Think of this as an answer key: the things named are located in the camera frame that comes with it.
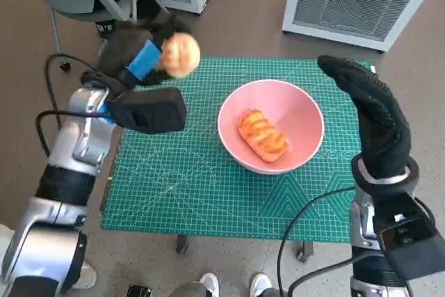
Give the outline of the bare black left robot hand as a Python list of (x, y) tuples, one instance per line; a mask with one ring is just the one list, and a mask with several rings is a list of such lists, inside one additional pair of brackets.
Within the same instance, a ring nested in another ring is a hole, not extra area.
[(98, 61), (101, 72), (133, 88), (183, 79), (201, 60), (197, 40), (172, 13), (118, 29), (108, 39)]

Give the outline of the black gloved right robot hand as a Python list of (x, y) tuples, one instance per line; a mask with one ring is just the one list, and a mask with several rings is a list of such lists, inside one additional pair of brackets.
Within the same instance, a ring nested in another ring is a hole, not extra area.
[(348, 93), (359, 120), (361, 156), (370, 176), (402, 175), (410, 157), (411, 131), (389, 87), (370, 69), (328, 55), (319, 56), (320, 69)]

